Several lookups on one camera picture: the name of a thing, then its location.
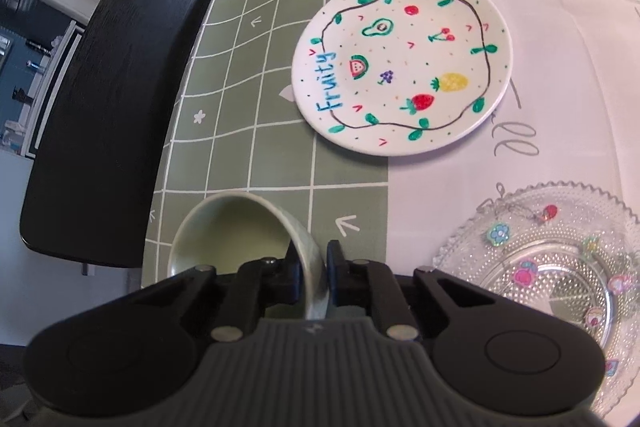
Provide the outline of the near left black chair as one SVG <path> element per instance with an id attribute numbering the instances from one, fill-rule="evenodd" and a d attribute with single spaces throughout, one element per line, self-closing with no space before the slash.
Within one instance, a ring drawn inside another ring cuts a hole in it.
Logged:
<path id="1" fill-rule="evenodd" d="M 100 0 L 55 95 L 20 234 L 32 251 L 140 267 L 154 183 L 210 0 Z"/>

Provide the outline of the green ceramic bowl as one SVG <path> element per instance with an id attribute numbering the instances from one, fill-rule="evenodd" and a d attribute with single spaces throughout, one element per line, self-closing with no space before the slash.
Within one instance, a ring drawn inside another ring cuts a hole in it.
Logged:
<path id="1" fill-rule="evenodd" d="M 303 225 L 282 207 L 246 192 L 222 192 L 198 203 L 183 219 L 172 241 L 167 274 L 213 265 L 232 274 L 249 261 L 283 258 L 288 247 L 302 269 L 302 302 L 294 308 L 308 320 L 328 309 L 326 264 L 320 247 Z"/>

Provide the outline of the white fruity painted plate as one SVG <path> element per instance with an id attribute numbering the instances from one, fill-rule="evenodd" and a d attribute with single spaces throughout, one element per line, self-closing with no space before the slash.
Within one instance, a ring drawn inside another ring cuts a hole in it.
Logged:
<path id="1" fill-rule="evenodd" d="M 480 127 L 512 69 L 510 31 L 490 0 L 329 0 L 298 39 L 291 78 L 315 132 L 393 157 Z"/>

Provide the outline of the green checked tablecloth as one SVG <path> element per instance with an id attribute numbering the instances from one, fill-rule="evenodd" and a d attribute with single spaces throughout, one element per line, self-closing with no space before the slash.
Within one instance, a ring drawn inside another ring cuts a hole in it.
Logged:
<path id="1" fill-rule="evenodd" d="M 319 245 L 402 273 L 426 265 L 499 188 L 591 184 L 639 204 L 639 0 L 491 0 L 514 45 L 511 88 L 480 129 L 438 152 L 385 159 L 319 139 L 300 117 L 291 60 L 328 0 L 213 0 L 167 131 L 142 281 L 166 277 L 181 221 L 247 190 Z"/>

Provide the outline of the glass plate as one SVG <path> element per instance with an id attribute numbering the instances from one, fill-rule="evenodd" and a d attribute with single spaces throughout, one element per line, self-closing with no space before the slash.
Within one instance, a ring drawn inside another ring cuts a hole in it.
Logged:
<path id="1" fill-rule="evenodd" d="M 591 184 L 538 183 L 482 202 L 437 269 L 573 324 L 599 343 L 605 417 L 639 375 L 639 217 Z"/>

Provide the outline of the white cabinet drawers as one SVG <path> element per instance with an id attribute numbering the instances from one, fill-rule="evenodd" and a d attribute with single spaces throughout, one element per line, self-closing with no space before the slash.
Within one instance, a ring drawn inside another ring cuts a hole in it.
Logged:
<path id="1" fill-rule="evenodd" d="M 85 27 L 72 20 L 65 34 L 55 39 L 51 56 L 40 62 L 43 72 L 37 72 L 27 92 L 32 104 L 23 106 L 18 120 L 24 128 L 23 157 L 34 159 L 37 154 L 58 90 L 84 32 Z"/>

